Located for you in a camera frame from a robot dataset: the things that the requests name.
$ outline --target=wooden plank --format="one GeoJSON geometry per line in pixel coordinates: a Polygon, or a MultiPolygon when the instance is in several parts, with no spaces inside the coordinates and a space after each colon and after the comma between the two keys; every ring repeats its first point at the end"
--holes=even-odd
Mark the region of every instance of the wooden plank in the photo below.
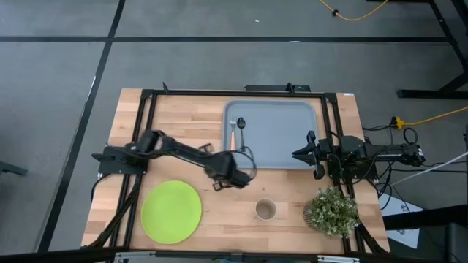
{"type": "MultiPolygon", "coordinates": [[[[141,90],[124,89],[121,93],[110,142],[123,145],[130,141],[135,123],[141,90]]],[[[355,97],[337,94],[341,124],[345,134],[363,138],[361,121],[355,97]]],[[[221,150],[222,113],[226,103],[246,97],[226,96],[158,96],[152,129],[161,129],[178,141],[198,147],[210,142],[221,150]]],[[[322,108],[319,99],[307,101],[315,108],[318,137],[325,137],[322,108]]],[[[329,105],[332,130],[336,131],[333,111],[329,105]]],[[[103,181],[97,188],[91,206],[83,245],[90,243],[105,227],[115,211],[121,176],[103,181]]],[[[339,238],[327,238],[322,233],[306,227],[302,219],[304,203],[313,198],[319,188],[332,186],[328,178],[314,180],[307,170],[262,169],[249,186],[242,190],[225,189],[215,192],[203,170],[179,159],[161,157],[150,162],[137,206],[131,248],[170,249],[184,251],[245,251],[270,253],[327,253],[342,254],[339,238]],[[192,236],[174,245],[163,245],[149,238],[140,223],[140,209],[145,196],[157,185],[167,180],[182,180],[193,186],[202,200],[203,215],[199,227],[192,236]],[[270,198],[277,205],[272,221],[261,221],[255,216],[254,206],[261,198],[270,198]]],[[[372,186],[363,181],[355,185],[359,214],[371,235],[389,250],[377,195],[372,186]]],[[[118,243],[121,244],[124,226],[118,243]]],[[[355,248],[354,237],[351,237],[355,248]]]]}

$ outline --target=gray tray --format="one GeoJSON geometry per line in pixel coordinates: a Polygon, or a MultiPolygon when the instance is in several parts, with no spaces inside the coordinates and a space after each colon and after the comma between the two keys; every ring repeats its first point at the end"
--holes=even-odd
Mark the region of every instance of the gray tray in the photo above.
{"type": "MultiPolygon", "coordinates": [[[[291,153],[307,145],[308,131],[317,133],[317,117],[308,102],[280,100],[234,100],[224,107],[222,147],[230,149],[230,120],[246,121],[244,144],[255,157],[257,168],[263,169],[314,169],[294,159],[291,153]]],[[[241,148],[241,130],[235,126],[235,148],[241,148]]],[[[252,168],[248,158],[234,154],[239,168],[252,168]]]]}

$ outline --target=potted plant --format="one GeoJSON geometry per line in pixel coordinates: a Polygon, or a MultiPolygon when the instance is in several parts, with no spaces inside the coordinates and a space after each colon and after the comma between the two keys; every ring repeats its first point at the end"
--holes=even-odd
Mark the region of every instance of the potted plant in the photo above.
{"type": "Polygon", "coordinates": [[[349,237],[359,224],[356,202],[335,187],[319,189],[318,195],[306,203],[303,218],[308,227],[327,237],[349,237]]]}

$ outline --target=plant pot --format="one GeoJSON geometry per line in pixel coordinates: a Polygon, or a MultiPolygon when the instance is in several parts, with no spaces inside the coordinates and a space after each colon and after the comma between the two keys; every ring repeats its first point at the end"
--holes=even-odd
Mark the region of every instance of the plant pot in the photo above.
{"type": "Polygon", "coordinates": [[[314,225],[312,224],[312,214],[310,213],[310,205],[311,205],[311,201],[308,201],[306,205],[304,205],[304,209],[302,211],[302,217],[304,219],[304,222],[310,229],[316,230],[314,228],[314,225]]]}

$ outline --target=gray floor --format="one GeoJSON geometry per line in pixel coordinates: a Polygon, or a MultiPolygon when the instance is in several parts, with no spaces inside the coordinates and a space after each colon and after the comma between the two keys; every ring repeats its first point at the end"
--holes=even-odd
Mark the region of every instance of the gray floor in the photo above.
{"type": "MultiPolygon", "coordinates": [[[[375,4],[329,0],[358,16],[375,4]]],[[[0,35],[105,36],[118,1],[0,1],[0,35]]],[[[461,45],[464,28],[448,1],[438,1],[461,45]]],[[[442,36],[429,6],[388,4],[367,20],[333,19],[315,0],[127,1],[118,36],[442,36]]],[[[103,44],[0,44],[0,159],[29,169],[0,177],[0,254],[34,250],[67,151],[77,128],[103,44]]],[[[461,72],[447,45],[325,43],[116,43],[112,46],[69,185],[51,249],[77,248],[86,223],[98,163],[91,153],[107,141],[121,88],[240,90],[246,84],[310,85],[352,92],[363,125],[394,116],[416,121],[465,106],[466,101],[398,99],[399,88],[437,89],[461,72]]],[[[464,152],[468,112],[417,126],[429,163],[464,152]]],[[[403,142],[401,132],[396,142],[403,142]]],[[[388,143],[388,132],[367,134],[388,143]]],[[[408,174],[394,173],[394,180],[408,174]]],[[[466,203],[466,178],[431,173],[399,186],[424,208],[466,203]]],[[[440,240],[440,233],[430,229],[440,240]]],[[[421,236],[414,251],[440,256],[421,236]]]]}

